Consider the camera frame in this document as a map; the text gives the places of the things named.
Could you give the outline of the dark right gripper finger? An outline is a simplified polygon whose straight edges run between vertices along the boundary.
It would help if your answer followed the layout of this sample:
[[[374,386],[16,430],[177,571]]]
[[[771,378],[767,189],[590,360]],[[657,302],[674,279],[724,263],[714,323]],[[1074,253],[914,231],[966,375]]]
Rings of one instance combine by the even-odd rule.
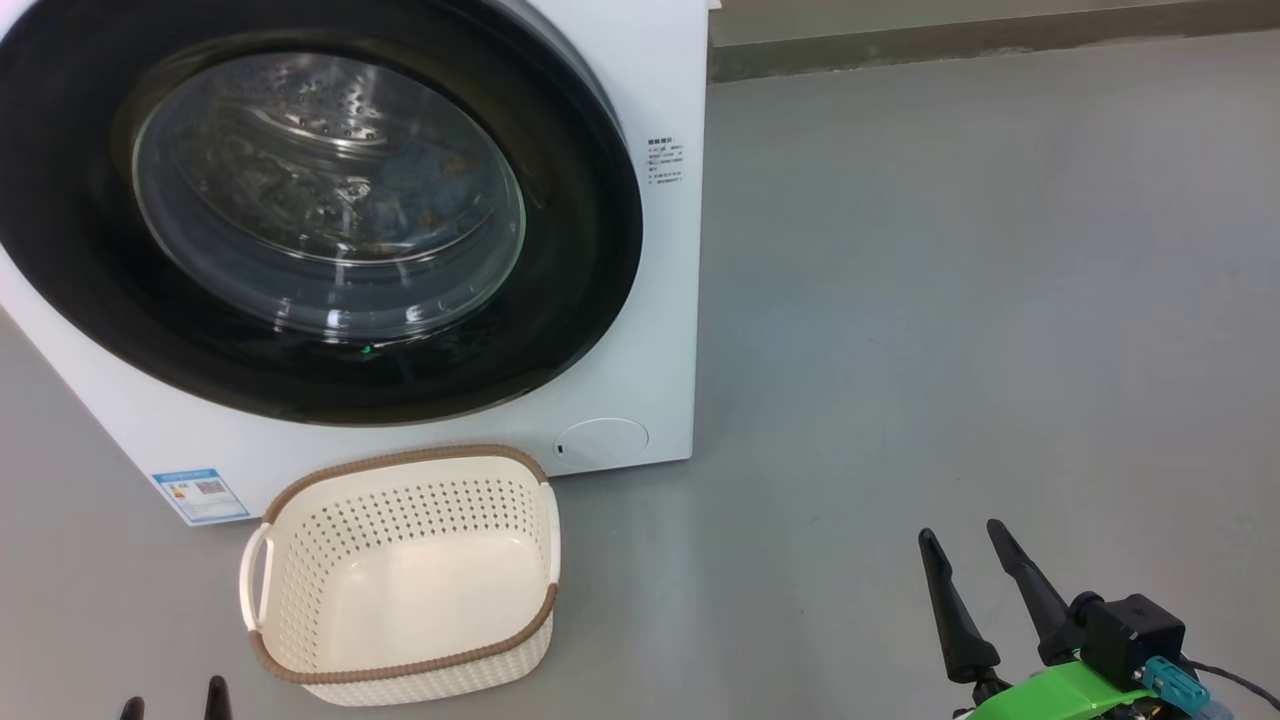
[[[1078,625],[1069,605],[1002,521],[989,519],[986,529],[1004,571],[1014,579],[1030,615],[1042,664],[1048,667],[1073,662],[1078,651]]]
[[[947,679],[973,685],[995,680],[995,667],[1001,662],[998,651],[980,635],[968,612],[936,533],[922,529],[918,544]]]

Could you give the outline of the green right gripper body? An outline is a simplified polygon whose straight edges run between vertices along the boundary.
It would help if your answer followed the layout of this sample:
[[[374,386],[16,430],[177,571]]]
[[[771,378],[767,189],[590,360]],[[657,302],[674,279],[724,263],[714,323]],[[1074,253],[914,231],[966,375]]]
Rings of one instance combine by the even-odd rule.
[[[987,664],[963,662],[963,683],[973,685],[964,719],[1149,719],[1164,703],[1144,687],[1123,691],[1083,662],[1048,667],[1011,685]]]

